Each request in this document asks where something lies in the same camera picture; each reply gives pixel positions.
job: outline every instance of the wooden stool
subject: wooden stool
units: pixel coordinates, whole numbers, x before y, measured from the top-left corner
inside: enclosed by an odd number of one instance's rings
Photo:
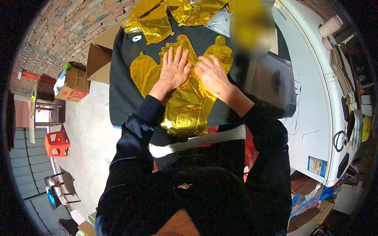
[[[55,140],[51,140],[51,136],[55,135]],[[71,143],[68,141],[68,137],[65,130],[48,133],[45,137],[45,147],[48,156],[51,157],[68,157],[67,154],[64,154],[66,148],[71,147]],[[53,154],[53,150],[56,149],[58,154]]]

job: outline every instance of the energy label sticker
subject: energy label sticker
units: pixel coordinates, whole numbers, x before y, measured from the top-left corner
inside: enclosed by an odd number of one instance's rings
[[[307,170],[320,175],[321,177],[325,176],[325,170],[327,168],[327,162],[312,156],[308,156],[308,165]]]

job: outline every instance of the wrinkled hand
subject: wrinkled hand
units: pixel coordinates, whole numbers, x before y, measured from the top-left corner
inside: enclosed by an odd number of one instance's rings
[[[227,103],[235,86],[228,80],[218,58],[214,55],[209,55],[209,57],[214,63],[208,58],[200,56],[198,59],[201,61],[195,66],[195,71],[200,77],[203,86],[214,96]]]
[[[182,85],[188,78],[192,64],[186,64],[189,56],[189,50],[183,53],[183,48],[179,46],[176,55],[173,57],[174,49],[169,48],[169,52],[164,53],[163,67],[160,78],[150,91],[149,95],[163,101],[167,93]]]

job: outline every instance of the person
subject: person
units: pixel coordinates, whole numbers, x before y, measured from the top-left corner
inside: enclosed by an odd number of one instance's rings
[[[286,235],[291,212],[287,130],[230,83],[214,55],[213,62],[199,57],[195,71],[254,136],[259,155],[246,182],[243,139],[182,151],[174,163],[152,172],[149,141],[166,95],[191,72],[188,55],[182,47],[175,57],[173,48],[164,54],[160,79],[123,124],[98,203],[97,235]]]

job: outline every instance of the concrete floor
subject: concrete floor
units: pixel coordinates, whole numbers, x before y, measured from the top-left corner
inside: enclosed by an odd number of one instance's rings
[[[104,192],[109,164],[121,137],[121,130],[110,123],[109,86],[92,82],[89,95],[80,102],[66,102],[64,128],[71,148],[68,157],[54,159],[55,166],[69,172],[75,179],[73,186],[77,196],[69,196],[68,200],[79,198],[81,202],[69,206],[86,219],[95,211]],[[51,128],[51,132],[59,130],[60,126]]]

